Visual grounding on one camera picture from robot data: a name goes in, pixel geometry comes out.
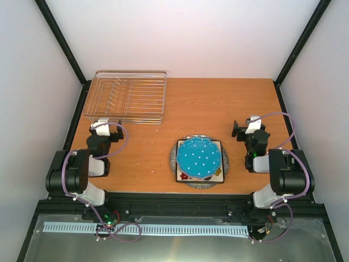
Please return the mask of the black aluminium frame rail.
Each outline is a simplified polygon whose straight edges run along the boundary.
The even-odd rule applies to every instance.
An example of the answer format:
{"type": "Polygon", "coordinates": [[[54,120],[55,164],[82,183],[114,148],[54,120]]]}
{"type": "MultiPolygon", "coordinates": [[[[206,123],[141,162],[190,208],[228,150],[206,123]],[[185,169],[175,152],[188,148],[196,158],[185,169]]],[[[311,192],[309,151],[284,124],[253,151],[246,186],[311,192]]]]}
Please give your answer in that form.
{"type": "Polygon", "coordinates": [[[230,223],[262,223],[269,218],[320,218],[328,221],[326,208],[312,197],[288,202],[290,209],[280,207],[257,209],[250,195],[106,193],[106,203],[97,207],[103,218],[119,214],[122,221],[131,222],[145,216],[154,217],[210,217],[230,223]]]}

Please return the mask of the white square floral plate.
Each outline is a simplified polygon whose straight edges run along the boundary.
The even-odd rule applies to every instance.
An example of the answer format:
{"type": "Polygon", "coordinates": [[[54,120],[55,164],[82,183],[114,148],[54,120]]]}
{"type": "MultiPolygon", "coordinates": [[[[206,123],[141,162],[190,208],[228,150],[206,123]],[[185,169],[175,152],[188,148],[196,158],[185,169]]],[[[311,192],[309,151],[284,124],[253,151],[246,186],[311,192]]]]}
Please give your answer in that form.
{"type": "Polygon", "coordinates": [[[203,137],[177,141],[174,173],[178,183],[223,183],[224,156],[221,142],[203,137]]]}

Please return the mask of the blue polka dot plate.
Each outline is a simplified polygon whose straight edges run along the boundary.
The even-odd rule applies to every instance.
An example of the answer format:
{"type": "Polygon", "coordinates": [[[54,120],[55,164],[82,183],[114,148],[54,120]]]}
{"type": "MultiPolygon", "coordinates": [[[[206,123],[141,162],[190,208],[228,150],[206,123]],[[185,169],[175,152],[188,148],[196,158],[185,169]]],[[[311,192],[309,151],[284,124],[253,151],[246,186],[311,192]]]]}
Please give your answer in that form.
{"type": "Polygon", "coordinates": [[[176,162],[190,178],[211,177],[222,166],[220,144],[208,138],[187,139],[177,150],[176,162]]]}

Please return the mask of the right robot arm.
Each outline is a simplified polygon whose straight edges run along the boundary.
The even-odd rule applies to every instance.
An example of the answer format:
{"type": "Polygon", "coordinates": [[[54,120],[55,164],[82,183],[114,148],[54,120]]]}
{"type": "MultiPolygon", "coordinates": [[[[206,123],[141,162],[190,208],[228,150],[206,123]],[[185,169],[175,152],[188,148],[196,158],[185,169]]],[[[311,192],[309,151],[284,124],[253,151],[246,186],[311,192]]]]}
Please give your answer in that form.
{"type": "Polygon", "coordinates": [[[267,149],[270,134],[260,120],[234,121],[232,136],[246,148],[245,168],[248,172],[269,174],[269,183],[252,194],[258,209],[272,209],[279,203],[312,194],[315,179],[302,150],[267,149]]]}

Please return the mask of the chrome wire dish rack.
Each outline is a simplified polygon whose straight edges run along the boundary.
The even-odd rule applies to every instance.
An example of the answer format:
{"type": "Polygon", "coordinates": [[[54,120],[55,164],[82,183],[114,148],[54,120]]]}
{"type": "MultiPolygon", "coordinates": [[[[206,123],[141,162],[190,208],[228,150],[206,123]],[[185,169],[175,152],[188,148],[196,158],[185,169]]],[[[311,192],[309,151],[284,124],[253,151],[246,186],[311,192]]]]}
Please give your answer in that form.
{"type": "Polygon", "coordinates": [[[167,72],[161,70],[100,70],[89,88],[83,115],[123,123],[161,124],[167,72]]]}

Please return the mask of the grey speckled round plate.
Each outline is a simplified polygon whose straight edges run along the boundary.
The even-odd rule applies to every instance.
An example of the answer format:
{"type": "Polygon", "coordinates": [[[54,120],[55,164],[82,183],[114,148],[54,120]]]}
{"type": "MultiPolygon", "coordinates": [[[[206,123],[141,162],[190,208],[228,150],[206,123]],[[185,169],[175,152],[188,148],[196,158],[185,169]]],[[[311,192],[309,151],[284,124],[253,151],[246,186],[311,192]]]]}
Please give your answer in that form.
{"type": "Polygon", "coordinates": [[[207,189],[212,188],[217,184],[222,184],[225,182],[225,177],[229,169],[229,161],[228,161],[228,155],[224,147],[222,146],[222,143],[220,140],[215,140],[213,137],[202,135],[202,134],[196,134],[196,135],[189,135],[182,137],[179,139],[176,144],[173,146],[173,148],[170,151],[170,167],[172,170],[172,173],[175,176],[177,183],[183,183],[186,184],[192,188],[197,189],[207,189]],[[180,168],[178,167],[178,164],[176,162],[176,156],[179,146],[186,140],[193,139],[193,138],[200,138],[200,139],[209,139],[210,141],[213,141],[219,148],[221,152],[221,167],[219,170],[216,171],[214,176],[200,179],[200,178],[191,178],[187,176],[186,174],[183,174],[180,168]]]}

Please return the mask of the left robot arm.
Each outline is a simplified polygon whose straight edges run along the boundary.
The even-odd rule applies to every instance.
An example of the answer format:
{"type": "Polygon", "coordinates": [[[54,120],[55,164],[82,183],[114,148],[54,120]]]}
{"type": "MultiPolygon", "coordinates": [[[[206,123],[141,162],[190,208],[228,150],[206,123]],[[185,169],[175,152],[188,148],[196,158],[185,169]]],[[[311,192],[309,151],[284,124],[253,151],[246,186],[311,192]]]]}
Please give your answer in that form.
{"type": "Polygon", "coordinates": [[[86,206],[95,206],[94,213],[103,220],[113,215],[113,205],[106,201],[106,192],[89,182],[93,177],[106,177],[110,173],[111,156],[118,154],[126,143],[111,153],[113,143],[128,141],[128,132],[121,121],[101,118],[92,123],[86,148],[57,151],[45,179],[50,194],[64,194],[86,206]]]}

